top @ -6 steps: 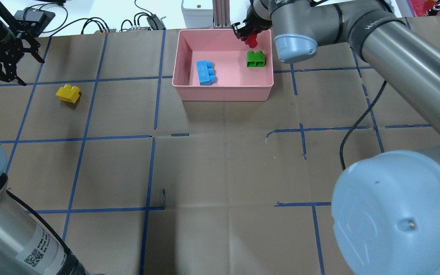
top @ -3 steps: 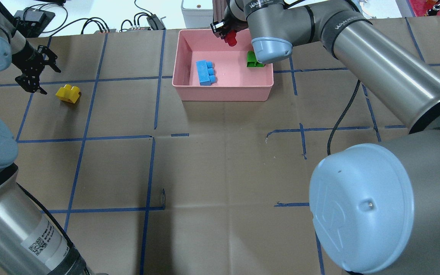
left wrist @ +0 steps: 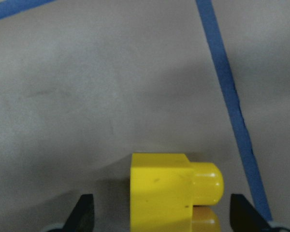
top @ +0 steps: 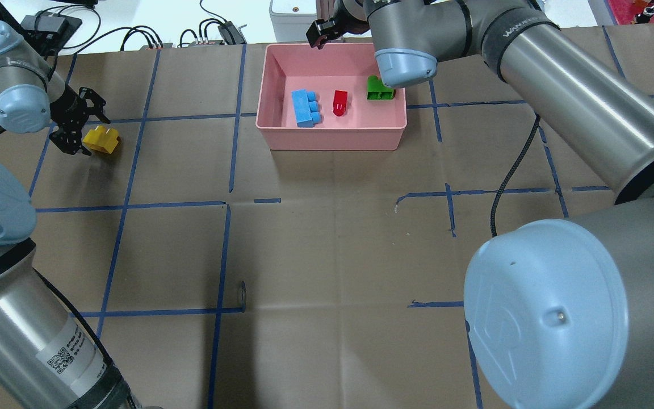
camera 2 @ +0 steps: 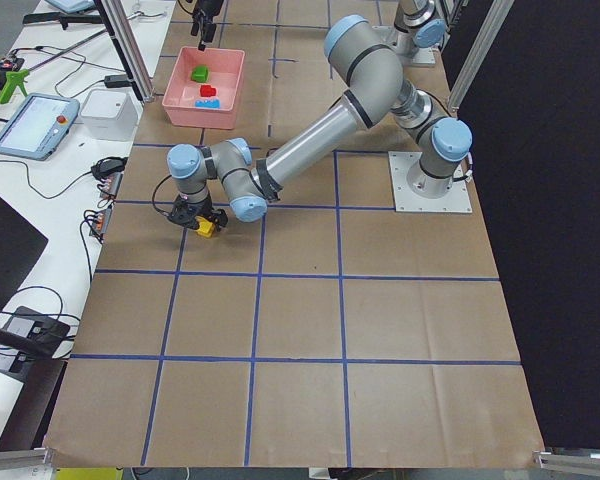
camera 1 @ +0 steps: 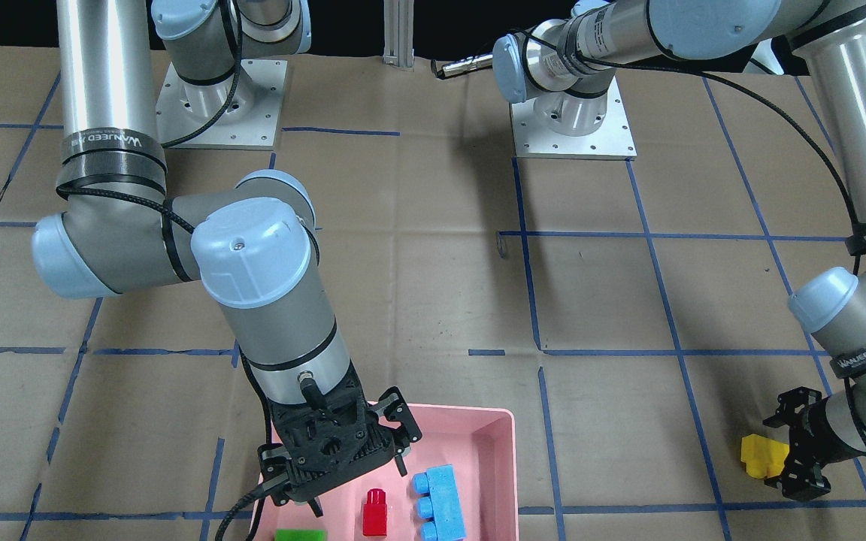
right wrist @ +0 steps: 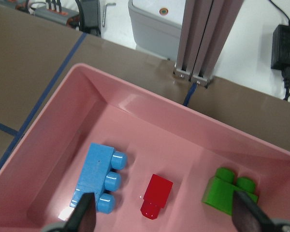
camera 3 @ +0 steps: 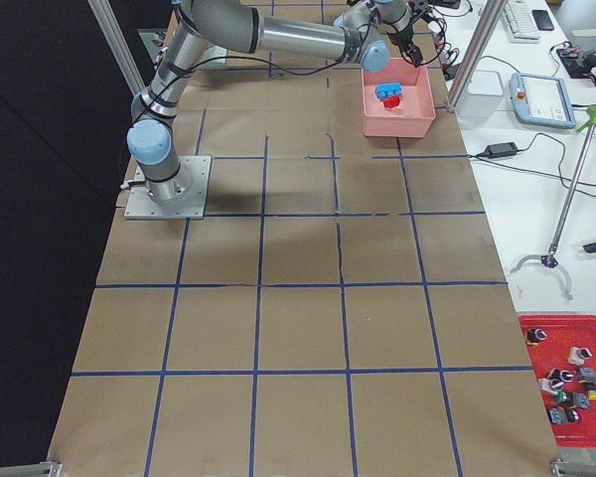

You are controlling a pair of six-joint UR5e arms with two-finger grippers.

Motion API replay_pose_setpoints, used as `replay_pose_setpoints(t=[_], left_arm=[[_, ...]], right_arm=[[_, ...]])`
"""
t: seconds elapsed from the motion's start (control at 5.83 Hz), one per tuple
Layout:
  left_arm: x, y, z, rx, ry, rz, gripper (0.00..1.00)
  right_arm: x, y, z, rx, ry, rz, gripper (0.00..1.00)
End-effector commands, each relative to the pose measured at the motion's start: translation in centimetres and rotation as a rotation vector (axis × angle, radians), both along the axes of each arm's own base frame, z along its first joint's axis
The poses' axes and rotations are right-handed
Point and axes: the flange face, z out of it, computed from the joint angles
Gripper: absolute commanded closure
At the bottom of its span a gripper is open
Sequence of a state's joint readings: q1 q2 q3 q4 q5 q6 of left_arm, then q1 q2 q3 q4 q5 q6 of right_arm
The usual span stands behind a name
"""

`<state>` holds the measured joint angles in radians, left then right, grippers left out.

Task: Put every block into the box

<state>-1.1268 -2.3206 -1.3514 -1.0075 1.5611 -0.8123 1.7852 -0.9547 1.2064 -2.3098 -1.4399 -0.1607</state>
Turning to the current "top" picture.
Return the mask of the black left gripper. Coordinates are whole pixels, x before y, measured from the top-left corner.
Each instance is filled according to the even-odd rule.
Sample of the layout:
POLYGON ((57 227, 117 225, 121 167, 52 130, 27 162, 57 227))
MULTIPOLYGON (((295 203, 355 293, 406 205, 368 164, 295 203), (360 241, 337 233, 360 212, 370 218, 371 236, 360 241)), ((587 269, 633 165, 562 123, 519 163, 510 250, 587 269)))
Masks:
POLYGON ((82 129, 93 115, 100 122, 111 124, 104 108, 106 100, 93 89, 81 86, 75 93, 70 86, 66 86, 62 96, 50 104, 52 121, 57 129, 49 134, 49 140, 66 155, 76 155, 78 152, 93 155, 84 147, 82 129))

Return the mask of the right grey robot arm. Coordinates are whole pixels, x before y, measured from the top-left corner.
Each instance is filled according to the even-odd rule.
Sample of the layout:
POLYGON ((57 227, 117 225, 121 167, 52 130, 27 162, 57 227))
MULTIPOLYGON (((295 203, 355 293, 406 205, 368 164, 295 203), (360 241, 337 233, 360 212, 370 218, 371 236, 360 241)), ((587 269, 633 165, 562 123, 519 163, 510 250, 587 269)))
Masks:
POLYGON ((492 236, 469 262, 475 360, 512 408, 654 408, 654 100, 535 1, 336 1, 321 49, 371 31, 384 85, 478 55, 614 193, 595 212, 492 236))

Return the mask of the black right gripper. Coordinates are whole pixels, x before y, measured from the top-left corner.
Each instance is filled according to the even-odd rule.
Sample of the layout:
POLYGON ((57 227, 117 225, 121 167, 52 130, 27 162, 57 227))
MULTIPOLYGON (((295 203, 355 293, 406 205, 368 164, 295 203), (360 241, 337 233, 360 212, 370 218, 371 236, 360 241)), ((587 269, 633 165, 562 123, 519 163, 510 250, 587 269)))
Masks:
POLYGON ((322 49, 328 41, 344 34, 365 34, 369 29, 364 15, 357 16, 347 9, 335 9, 329 19, 314 20, 306 31, 306 37, 309 46, 322 49))

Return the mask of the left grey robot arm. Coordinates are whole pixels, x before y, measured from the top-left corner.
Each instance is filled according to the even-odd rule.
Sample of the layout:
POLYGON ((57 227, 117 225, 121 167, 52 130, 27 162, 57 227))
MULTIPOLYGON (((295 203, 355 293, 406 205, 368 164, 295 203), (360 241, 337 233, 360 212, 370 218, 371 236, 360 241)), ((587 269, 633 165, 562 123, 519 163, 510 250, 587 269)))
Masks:
MULTIPOLYGON (((82 129, 108 122, 95 91, 74 91, 25 37, 0 20, 0 134, 57 124, 62 152, 89 151, 82 129)), ((37 222, 31 197, 0 164, 0 384, 26 408, 139 408, 93 329, 33 267, 37 222)))

